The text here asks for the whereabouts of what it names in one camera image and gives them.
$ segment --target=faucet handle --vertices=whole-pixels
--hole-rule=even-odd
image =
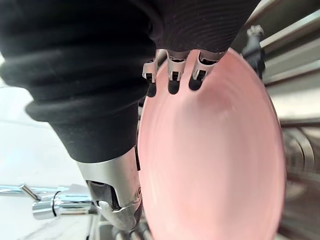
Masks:
[[[23,183],[18,186],[19,189],[21,189],[25,194],[27,194],[29,197],[31,197],[35,201],[40,201],[41,197],[39,197],[36,193],[33,192],[31,187],[29,187],[27,184]]]

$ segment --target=black bellows cover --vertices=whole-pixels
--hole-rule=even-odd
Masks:
[[[107,161],[136,144],[142,68],[156,47],[223,52],[258,2],[2,0],[0,76],[31,93],[27,113],[72,158]]]

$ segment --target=pink plate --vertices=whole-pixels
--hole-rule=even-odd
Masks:
[[[200,90],[168,92],[168,65],[145,101],[138,138],[143,205],[156,240],[272,240],[285,194],[279,122],[263,84],[233,50]]]

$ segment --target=black rubber sleeve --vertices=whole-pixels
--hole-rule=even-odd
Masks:
[[[0,75],[29,90],[71,157],[103,162],[136,144],[138,100],[154,57],[149,18],[126,0],[3,0]]]

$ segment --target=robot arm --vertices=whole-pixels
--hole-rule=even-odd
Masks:
[[[156,94],[156,49],[168,50],[168,90],[179,91],[189,51],[200,88],[259,0],[5,0],[0,75],[26,88],[26,112],[48,122],[78,162],[103,216],[130,230],[142,209],[135,150],[138,101]]]

